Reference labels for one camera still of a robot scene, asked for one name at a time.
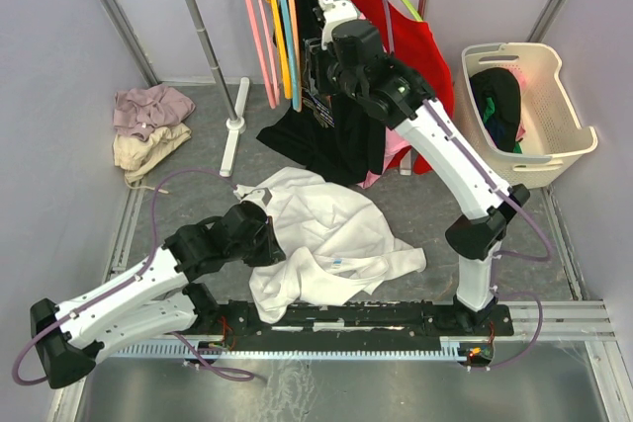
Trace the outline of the white t shirt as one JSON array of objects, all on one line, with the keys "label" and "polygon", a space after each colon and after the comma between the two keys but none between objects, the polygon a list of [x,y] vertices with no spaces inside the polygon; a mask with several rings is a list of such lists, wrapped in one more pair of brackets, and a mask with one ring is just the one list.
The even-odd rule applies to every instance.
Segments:
[{"label": "white t shirt", "polygon": [[272,194],[264,210],[287,256],[255,268],[249,280],[258,315],[266,323],[278,322],[298,300],[341,306],[426,267],[423,250],[396,238],[383,213],[355,191],[293,167],[254,187]]}]

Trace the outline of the orange wavy hanger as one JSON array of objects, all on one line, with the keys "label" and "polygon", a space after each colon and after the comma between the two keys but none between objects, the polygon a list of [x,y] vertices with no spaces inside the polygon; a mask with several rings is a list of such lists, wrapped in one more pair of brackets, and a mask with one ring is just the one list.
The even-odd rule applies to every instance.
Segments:
[{"label": "orange wavy hanger", "polygon": [[295,0],[288,0],[289,5],[289,13],[291,18],[291,28],[292,28],[292,36],[293,36],[293,49],[295,54],[295,66],[296,66],[296,80],[295,84],[298,87],[298,93],[296,95],[297,99],[301,103],[301,93],[302,93],[302,83],[301,83],[301,71],[300,71],[300,49],[299,49],[299,32],[298,32],[298,22],[297,22],[297,14],[296,14],[296,3]]}]

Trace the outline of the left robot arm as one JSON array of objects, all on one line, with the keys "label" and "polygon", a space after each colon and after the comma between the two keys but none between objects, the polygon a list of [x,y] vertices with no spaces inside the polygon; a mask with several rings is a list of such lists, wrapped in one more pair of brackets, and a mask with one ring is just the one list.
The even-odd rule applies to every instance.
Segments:
[{"label": "left robot arm", "polygon": [[220,307],[199,278],[231,262],[256,268],[285,258],[272,217],[250,201],[181,226],[106,284],[61,303],[43,298],[31,306],[44,382],[52,389],[71,385],[114,353],[160,334],[210,332]]}]

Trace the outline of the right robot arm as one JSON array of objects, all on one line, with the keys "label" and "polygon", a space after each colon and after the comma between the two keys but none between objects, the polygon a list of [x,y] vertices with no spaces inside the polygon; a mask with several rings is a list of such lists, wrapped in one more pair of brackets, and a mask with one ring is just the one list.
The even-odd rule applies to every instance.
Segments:
[{"label": "right robot arm", "polygon": [[462,213],[445,237],[458,255],[459,284],[452,304],[434,316],[435,325],[462,334],[489,328],[498,301],[492,289],[493,259],[508,224],[529,198],[527,189],[510,186],[486,164],[424,78],[385,52],[379,30],[369,21],[328,22],[320,40],[308,41],[306,48],[317,91],[349,98],[395,131],[457,200]]}]

